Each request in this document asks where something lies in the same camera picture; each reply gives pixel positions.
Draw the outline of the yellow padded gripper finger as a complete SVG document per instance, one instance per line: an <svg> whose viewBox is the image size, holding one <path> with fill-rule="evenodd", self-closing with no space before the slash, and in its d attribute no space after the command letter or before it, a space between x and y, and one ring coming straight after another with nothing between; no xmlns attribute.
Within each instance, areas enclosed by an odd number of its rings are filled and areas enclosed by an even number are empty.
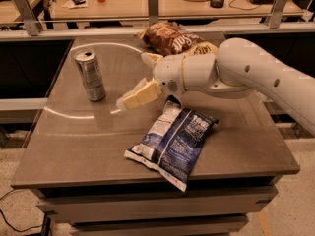
<svg viewBox="0 0 315 236"><path fill-rule="evenodd" d="M116 101L120 110L129 110L150 103L159 98L161 87L155 80L141 79L135 87Z"/></svg>
<svg viewBox="0 0 315 236"><path fill-rule="evenodd" d="M142 61L151 69L153 69L161 59L163 58L162 55L144 52L141 54Z"/></svg>

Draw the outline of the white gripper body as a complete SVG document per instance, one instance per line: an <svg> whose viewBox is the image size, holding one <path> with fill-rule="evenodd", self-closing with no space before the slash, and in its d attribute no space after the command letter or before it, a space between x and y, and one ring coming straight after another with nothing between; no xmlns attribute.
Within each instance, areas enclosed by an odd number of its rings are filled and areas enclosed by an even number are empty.
<svg viewBox="0 0 315 236"><path fill-rule="evenodd" d="M153 68L153 77L166 95L180 97L187 91L217 92L218 73L215 55L169 55Z"/></svg>

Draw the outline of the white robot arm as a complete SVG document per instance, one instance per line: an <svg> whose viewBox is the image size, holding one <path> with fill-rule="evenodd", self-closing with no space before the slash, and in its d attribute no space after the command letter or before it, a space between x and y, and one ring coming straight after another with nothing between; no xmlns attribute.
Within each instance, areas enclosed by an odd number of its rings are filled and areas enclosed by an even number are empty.
<svg viewBox="0 0 315 236"><path fill-rule="evenodd" d="M160 57L143 53L152 69L116 102L124 111L152 102L161 94L179 98L199 91L220 98L242 98L256 90L315 135L315 78L289 67L260 46L243 38L224 41L217 52Z"/></svg>

